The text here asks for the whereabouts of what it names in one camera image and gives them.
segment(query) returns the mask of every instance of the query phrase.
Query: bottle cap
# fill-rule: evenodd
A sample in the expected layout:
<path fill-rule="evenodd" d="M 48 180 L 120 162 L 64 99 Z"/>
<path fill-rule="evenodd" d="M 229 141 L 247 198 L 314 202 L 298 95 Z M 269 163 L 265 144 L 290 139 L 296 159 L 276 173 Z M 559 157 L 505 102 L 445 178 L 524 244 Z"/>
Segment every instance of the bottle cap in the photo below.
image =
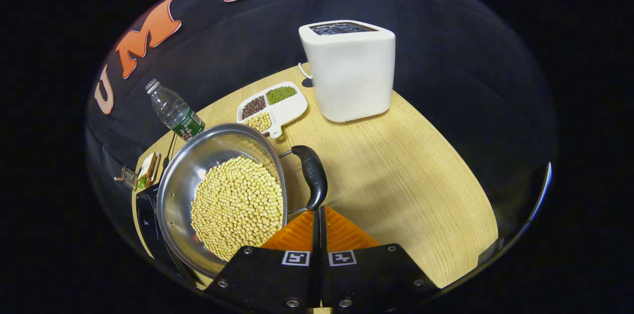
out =
<path fill-rule="evenodd" d="M 145 91 L 148 92 L 148 95 L 152 93 L 152 91 L 154 91 L 154 89 L 156 89 L 158 86 L 160 85 L 160 82 L 158 82 L 156 79 L 152 79 L 146 86 L 145 86 Z"/>

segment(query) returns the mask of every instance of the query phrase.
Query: pan handle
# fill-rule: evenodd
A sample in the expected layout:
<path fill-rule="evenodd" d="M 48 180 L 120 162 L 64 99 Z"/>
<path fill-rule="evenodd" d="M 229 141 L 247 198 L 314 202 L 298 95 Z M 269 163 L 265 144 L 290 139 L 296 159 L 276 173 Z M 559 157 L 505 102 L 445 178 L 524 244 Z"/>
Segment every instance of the pan handle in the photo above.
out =
<path fill-rule="evenodd" d="M 317 156 L 317 153 L 310 147 L 306 146 L 293 146 L 288 152 L 279 155 L 279 158 L 287 156 L 289 154 L 295 154 L 302 162 L 302 174 L 308 184 L 308 188 L 311 190 L 311 197 L 308 199 L 308 204 L 305 208 L 301 208 L 292 212 L 289 215 L 297 214 L 305 210 L 315 211 L 324 199 L 326 199 L 326 192 L 328 192 L 328 181 L 326 181 L 326 172 L 321 165 L 321 160 Z"/>

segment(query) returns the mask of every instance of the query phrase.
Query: stainless steel pan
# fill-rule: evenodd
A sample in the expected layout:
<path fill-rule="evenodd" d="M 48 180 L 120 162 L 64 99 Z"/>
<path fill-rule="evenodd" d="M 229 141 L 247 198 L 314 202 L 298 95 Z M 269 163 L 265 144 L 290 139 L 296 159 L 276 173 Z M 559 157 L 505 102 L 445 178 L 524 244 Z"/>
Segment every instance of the stainless steel pan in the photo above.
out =
<path fill-rule="evenodd" d="M 304 208 L 288 211 L 286 181 L 279 158 L 291 153 L 302 161 L 302 172 L 311 196 Z M 215 278 L 226 262 L 197 240 L 191 225 L 191 202 L 205 173 L 211 167 L 237 156 L 262 163 L 279 180 L 284 201 L 282 226 L 287 224 L 290 214 L 317 209 L 328 189 L 319 157 L 306 146 L 294 146 L 278 156 L 265 136 L 242 124 L 221 124 L 197 134 L 175 154 L 163 171 L 158 187 L 157 219 L 165 243 L 173 253 L 186 265 L 210 278 Z"/>

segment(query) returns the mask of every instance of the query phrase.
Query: white divided dish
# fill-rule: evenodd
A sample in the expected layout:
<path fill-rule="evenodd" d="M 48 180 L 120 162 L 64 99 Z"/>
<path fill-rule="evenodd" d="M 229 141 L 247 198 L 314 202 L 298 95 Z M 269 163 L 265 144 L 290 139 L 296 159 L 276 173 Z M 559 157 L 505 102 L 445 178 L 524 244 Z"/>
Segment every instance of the white divided dish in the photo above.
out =
<path fill-rule="evenodd" d="M 291 97 L 281 100 L 280 102 L 277 102 L 276 104 L 270 105 L 266 93 L 272 89 L 281 88 L 283 86 L 290 86 L 291 88 L 294 88 L 297 93 L 295 95 L 292 95 Z M 251 102 L 254 98 L 258 98 L 261 96 L 264 96 L 265 107 L 260 111 L 254 113 L 253 115 L 242 119 L 242 109 L 244 108 L 244 106 L 246 106 L 246 104 Z M 255 115 L 258 115 L 258 113 L 268 112 L 269 116 L 271 117 L 271 127 L 265 129 L 264 131 L 262 131 L 262 133 L 268 133 L 271 138 L 278 138 L 279 136 L 281 136 L 281 127 L 285 124 L 293 122 L 295 119 L 297 119 L 297 117 L 301 116 L 307 108 L 308 101 L 306 101 L 306 98 L 304 97 L 302 91 L 297 88 L 297 85 L 295 85 L 294 82 L 285 81 L 271 86 L 270 88 L 267 88 L 265 90 L 262 90 L 259 93 L 256 93 L 255 95 L 242 101 L 240 106 L 238 106 L 238 111 L 236 113 L 236 122 L 244 124 L 246 120 L 254 117 Z"/>

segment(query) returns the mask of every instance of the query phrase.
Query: beans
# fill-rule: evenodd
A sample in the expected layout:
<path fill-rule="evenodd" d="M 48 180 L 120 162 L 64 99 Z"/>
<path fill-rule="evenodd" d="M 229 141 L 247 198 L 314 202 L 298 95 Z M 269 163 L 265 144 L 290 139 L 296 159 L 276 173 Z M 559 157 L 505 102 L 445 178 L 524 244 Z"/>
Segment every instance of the beans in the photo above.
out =
<path fill-rule="evenodd" d="M 269 100 L 269 104 L 276 104 L 285 98 L 289 98 L 292 95 L 295 95 L 297 90 L 295 88 L 291 88 L 290 86 L 282 86 L 281 88 L 272 89 L 266 93 L 266 97 Z"/>
<path fill-rule="evenodd" d="M 237 183 L 241 178 L 251 179 L 252 186 L 244 193 Z M 283 211 L 281 193 L 275 193 L 274 197 L 274 202 L 279 204 L 274 208 L 279 211 L 265 212 L 263 206 L 245 202 L 250 199 L 254 204 L 271 204 L 268 201 L 271 195 L 256 194 L 255 189 L 265 184 L 270 186 L 274 181 L 262 164 L 242 156 L 209 169 L 196 187 L 192 201 L 192 227 L 205 247 L 228 261 L 240 247 L 262 246 L 279 231 Z"/>
<path fill-rule="evenodd" d="M 248 104 L 244 105 L 244 108 L 242 109 L 242 119 L 244 120 L 252 114 L 260 111 L 265 106 L 266 104 L 263 96 L 254 98 Z"/>
<path fill-rule="evenodd" d="M 246 124 L 247 126 L 251 126 L 260 132 L 263 132 L 271 127 L 271 116 L 269 116 L 268 112 L 260 112 L 254 117 L 246 120 L 244 124 Z M 258 176 L 258 186 L 263 186 L 264 181 L 260 181 L 260 177 L 261 176 Z"/>

